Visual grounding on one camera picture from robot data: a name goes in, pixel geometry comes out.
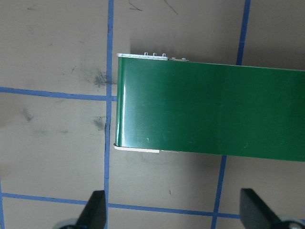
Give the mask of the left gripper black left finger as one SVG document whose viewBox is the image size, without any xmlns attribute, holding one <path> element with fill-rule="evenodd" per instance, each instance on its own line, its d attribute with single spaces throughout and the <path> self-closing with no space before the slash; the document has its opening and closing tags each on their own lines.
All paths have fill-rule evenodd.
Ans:
<svg viewBox="0 0 305 229">
<path fill-rule="evenodd" d="M 104 229 L 106 225 L 106 197 L 104 190 L 96 190 L 90 196 L 76 222 L 63 221 L 55 229 Z"/>
</svg>

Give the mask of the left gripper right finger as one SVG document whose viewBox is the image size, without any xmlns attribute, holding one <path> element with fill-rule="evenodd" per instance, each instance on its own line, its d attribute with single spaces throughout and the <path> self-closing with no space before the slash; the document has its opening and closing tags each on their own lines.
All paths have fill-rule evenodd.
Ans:
<svg viewBox="0 0 305 229">
<path fill-rule="evenodd" d="M 296 219 L 280 218 L 251 188 L 240 190 L 240 220 L 246 229 L 303 229 Z"/>
</svg>

